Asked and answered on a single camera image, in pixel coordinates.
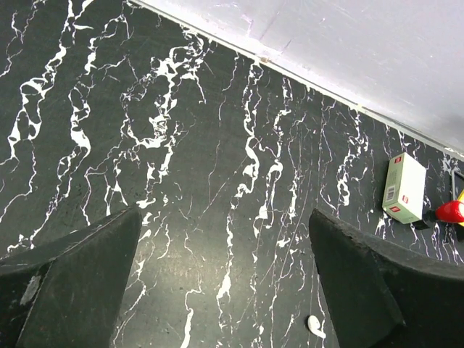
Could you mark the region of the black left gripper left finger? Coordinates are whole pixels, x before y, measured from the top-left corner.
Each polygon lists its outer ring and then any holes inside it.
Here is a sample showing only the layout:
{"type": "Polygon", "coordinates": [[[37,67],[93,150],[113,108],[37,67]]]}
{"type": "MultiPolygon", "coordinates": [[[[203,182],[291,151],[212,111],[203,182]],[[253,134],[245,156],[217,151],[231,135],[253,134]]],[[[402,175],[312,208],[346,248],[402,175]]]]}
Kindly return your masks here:
{"type": "Polygon", "coordinates": [[[2,347],[108,347],[142,227],[137,206],[1,260],[2,347]]]}

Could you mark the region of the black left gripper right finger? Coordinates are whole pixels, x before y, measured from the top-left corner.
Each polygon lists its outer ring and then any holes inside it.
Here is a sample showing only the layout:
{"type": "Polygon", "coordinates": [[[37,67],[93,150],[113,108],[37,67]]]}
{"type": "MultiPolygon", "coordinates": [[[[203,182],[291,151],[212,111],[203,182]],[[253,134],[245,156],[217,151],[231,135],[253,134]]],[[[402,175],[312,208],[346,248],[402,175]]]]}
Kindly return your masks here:
{"type": "Polygon", "coordinates": [[[462,347],[463,266],[315,209],[312,253],[340,347],[462,347]]]}

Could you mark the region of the white wireless earbud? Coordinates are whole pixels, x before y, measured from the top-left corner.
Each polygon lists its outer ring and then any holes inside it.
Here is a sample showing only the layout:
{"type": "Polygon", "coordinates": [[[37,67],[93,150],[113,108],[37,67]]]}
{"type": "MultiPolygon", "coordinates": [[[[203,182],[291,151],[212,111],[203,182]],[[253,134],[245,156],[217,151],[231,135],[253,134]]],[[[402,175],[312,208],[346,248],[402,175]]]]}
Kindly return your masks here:
{"type": "Polygon", "coordinates": [[[318,338],[325,339],[326,334],[322,330],[322,325],[318,319],[317,316],[315,315],[310,315],[307,318],[307,327],[313,335],[315,335],[318,338]]]}

